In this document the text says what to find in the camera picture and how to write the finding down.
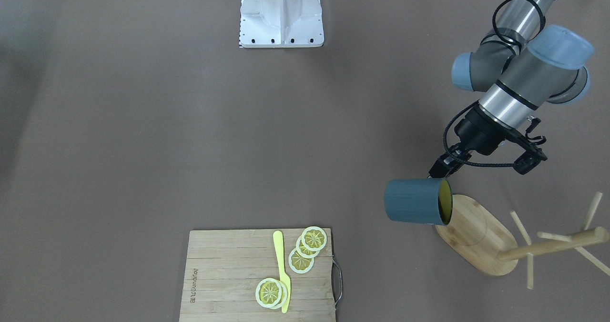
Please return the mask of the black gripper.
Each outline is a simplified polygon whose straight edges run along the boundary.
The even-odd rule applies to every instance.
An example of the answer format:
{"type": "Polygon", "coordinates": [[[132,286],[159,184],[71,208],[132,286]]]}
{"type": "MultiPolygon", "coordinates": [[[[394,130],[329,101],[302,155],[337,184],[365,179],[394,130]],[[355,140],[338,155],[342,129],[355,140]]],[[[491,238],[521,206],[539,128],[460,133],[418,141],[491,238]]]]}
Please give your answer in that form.
{"type": "Polygon", "coordinates": [[[473,163],[469,161],[472,151],[484,155],[490,155],[505,138],[497,129],[497,124],[486,117],[477,104],[470,104],[460,111],[444,129],[442,142],[445,153],[436,159],[428,172],[428,178],[444,178],[450,175],[451,170],[459,170],[464,164],[467,166],[481,168],[507,168],[507,163],[473,163]],[[451,125],[462,114],[466,113],[458,125],[455,133],[459,142],[451,147],[448,146],[447,136],[451,125]]]}

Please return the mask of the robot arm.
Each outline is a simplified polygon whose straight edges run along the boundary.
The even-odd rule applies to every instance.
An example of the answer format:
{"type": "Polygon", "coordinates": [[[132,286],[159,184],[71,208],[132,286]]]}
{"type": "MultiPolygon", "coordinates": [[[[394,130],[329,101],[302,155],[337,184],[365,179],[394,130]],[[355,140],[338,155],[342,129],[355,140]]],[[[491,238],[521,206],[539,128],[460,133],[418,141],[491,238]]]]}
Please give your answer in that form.
{"type": "Polygon", "coordinates": [[[505,0],[494,11],[492,29],[474,52],[456,57],[451,77],[482,97],[461,110],[444,129],[445,152],[431,178],[451,176],[464,164],[512,168],[526,174],[547,156],[543,136],[531,136],[543,103],[569,104],[588,92],[585,66],[593,46],[560,25],[547,25],[555,0],[505,0]]]}

